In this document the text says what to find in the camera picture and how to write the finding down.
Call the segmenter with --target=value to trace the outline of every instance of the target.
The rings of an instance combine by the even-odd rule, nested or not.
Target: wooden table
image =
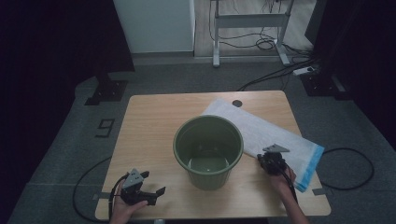
[[[188,119],[201,115],[218,97],[230,103],[239,100],[247,112],[300,134],[283,91],[136,95],[128,104],[102,192],[110,192],[122,175],[136,168],[139,172],[150,171],[143,191],[166,187],[157,204],[137,211],[133,216],[136,219],[285,216],[264,170],[257,159],[247,154],[232,169],[227,183],[214,191],[193,186],[177,163],[173,153],[177,129]],[[312,191],[321,188],[315,173],[308,190],[297,191],[307,216],[330,214],[326,196],[315,196]],[[108,219],[107,209],[107,199],[100,199],[96,217]]]

